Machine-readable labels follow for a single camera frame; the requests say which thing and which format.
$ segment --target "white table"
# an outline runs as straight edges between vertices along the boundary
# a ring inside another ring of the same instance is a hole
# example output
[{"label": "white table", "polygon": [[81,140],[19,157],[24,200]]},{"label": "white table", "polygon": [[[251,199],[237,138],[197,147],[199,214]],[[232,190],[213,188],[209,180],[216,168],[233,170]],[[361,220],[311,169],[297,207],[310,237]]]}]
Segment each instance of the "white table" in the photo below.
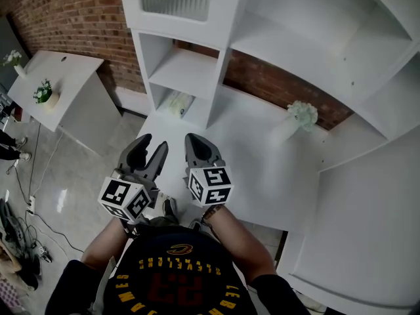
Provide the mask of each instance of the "white table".
[{"label": "white table", "polygon": [[[191,204],[182,179],[186,176],[185,135],[197,133],[219,148],[232,169],[235,187],[227,206],[237,218],[304,234],[315,212],[318,147],[327,133],[319,128],[311,134],[299,130],[281,145],[269,143],[273,128],[288,115],[259,98],[219,87],[207,130],[157,111],[148,116],[138,136],[152,134],[149,156],[164,140],[168,142],[169,153],[156,184],[177,199],[181,214],[188,210],[191,219],[203,213]],[[158,206],[145,210],[147,217],[161,214]]]},{"label": "white table", "polygon": [[[88,149],[103,154],[121,116],[96,74],[102,63],[99,58],[38,51],[25,67],[27,77],[18,77],[8,96],[46,128],[53,132],[59,128]],[[53,91],[60,94],[49,111],[33,98],[46,78]]]}]

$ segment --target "person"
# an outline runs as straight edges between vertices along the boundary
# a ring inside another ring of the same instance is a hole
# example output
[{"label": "person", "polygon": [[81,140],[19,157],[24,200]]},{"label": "person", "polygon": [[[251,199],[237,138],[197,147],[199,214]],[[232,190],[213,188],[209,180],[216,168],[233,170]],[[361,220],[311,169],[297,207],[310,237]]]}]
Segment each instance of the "person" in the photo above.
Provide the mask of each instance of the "person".
[{"label": "person", "polygon": [[110,259],[120,259],[128,239],[121,221],[112,219],[81,261],[68,263],[45,314],[256,314],[232,262],[270,314],[309,314],[276,274],[264,245],[225,206],[210,207],[202,218],[218,241],[197,222],[179,226],[173,200],[164,202],[163,211],[108,279]]},{"label": "person", "polygon": [[28,138],[26,136],[20,140],[11,138],[8,134],[0,130],[0,144],[6,146],[0,146],[0,159],[3,160],[22,160],[29,161],[31,159],[30,153],[21,152],[20,149],[27,143]]},{"label": "person", "polygon": [[24,291],[35,291],[37,281],[34,285],[28,285],[19,275],[22,271],[22,265],[18,259],[9,251],[7,246],[0,240],[0,278],[6,279],[16,288]]}]

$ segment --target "white floor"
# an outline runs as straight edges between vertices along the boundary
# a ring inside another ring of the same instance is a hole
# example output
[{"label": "white floor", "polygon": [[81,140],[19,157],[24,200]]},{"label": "white floor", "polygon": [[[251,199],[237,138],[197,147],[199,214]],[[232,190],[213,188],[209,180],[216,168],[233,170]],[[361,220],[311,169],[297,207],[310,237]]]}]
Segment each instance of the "white floor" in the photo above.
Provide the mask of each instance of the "white floor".
[{"label": "white floor", "polygon": [[[110,139],[108,152],[104,157],[88,151],[66,135],[61,138],[45,173],[42,186],[35,195],[35,210],[53,229],[67,235],[76,248],[84,250],[111,219],[97,202],[97,196],[104,177],[112,173],[119,154],[136,138],[143,123],[144,119],[124,113],[118,129]],[[28,136],[29,141],[24,150],[34,153],[38,127],[38,122],[9,121],[5,132],[14,138]],[[45,166],[60,135],[60,132],[53,133],[41,126],[33,166],[31,194],[39,186]],[[0,198],[5,199],[8,192],[8,202],[15,215],[24,217],[27,205],[20,192],[16,173],[12,169],[9,175],[6,174],[11,165],[12,161],[0,160]],[[19,162],[17,169],[27,197],[32,160],[27,163]],[[64,237],[52,233],[37,217],[28,217],[29,223],[38,228],[38,240],[49,250],[53,259],[52,263],[41,262],[42,281],[38,290],[22,299],[24,306],[32,315],[42,315],[67,262],[80,259],[81,253],[73,250]],[[274,258],[282,232],[259,225],[244,224]]]}]

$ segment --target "brick wall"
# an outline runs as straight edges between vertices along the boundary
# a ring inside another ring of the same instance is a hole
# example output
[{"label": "brick wall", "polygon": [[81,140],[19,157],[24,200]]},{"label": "brick wall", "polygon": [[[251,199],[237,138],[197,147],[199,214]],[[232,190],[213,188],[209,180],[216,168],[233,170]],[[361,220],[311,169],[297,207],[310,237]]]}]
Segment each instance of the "brick wall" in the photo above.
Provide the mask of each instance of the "brick wall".
[{"label": "brick wall", "polygon": [[[0,0],[31,54],[39,49],[105,59],[99,76],[106,86],[145,92],[121,0]],[[181,47],[216,56],[213,49]],[[302,79],[252,56],[233,51],[224,84],[282,108],[295,100],[318,109],[318,125],[329,130],[352,114],[338,100]]]},{"label": "brick wall", "polygon": [[30,54],[39,49],[103,58],[99,75],[145,92],[121,0],[0,0]]}]

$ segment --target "flower vase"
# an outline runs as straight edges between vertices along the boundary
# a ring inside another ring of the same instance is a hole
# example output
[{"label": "flower vase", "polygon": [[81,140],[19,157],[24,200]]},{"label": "flower vase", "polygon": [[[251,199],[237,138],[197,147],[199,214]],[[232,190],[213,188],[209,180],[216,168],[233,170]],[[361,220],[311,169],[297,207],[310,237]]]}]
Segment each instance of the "flower vase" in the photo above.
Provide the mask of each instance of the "flower vase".
[{"label": "flower vase", "polygon": [[25,70],[23,69],[23,67],[18,64],[17,66],[14,66],[14,69],[16,70],[16,72],[18,73],[18,75],[24,79],[26,79],[26,73]]},{"label": "flower vase", "polygon": [[51,111],[55,104],[57,104],[58,99],[60,98],[60,95],[57,92],[52,92],[50,98],[48,98],[48,100],[43,103],[44,107],[48,110]]},{"label": "flower vase", "polygon": [[272,130],[270,134],[270,143],[273,146],[281,145],[288,138],[294,135],[299,127],[299,122],[295,119],[295,116],[290,115]]}]

